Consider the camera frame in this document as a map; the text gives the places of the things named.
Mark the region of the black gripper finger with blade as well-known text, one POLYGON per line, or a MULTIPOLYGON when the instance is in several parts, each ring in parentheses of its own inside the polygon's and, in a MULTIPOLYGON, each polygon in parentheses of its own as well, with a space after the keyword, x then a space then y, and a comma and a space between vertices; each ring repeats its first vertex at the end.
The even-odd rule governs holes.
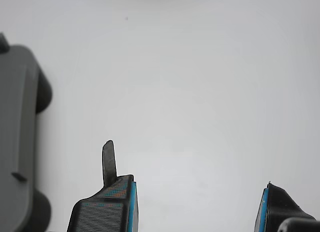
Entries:
POLYGON ((137 183, 134 176, 117 176, 113 141, 102 148, 103 187, 73 207, 67 231, 139 230, 137 183))

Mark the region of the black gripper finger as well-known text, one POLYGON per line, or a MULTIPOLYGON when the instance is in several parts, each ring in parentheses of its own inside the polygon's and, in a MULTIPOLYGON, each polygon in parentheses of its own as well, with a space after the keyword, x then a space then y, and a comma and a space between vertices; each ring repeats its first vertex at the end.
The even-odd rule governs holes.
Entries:
POLYGON ((254 231, 316 231, 317 220, 304 212, 281 187, 263 190, 254 231))

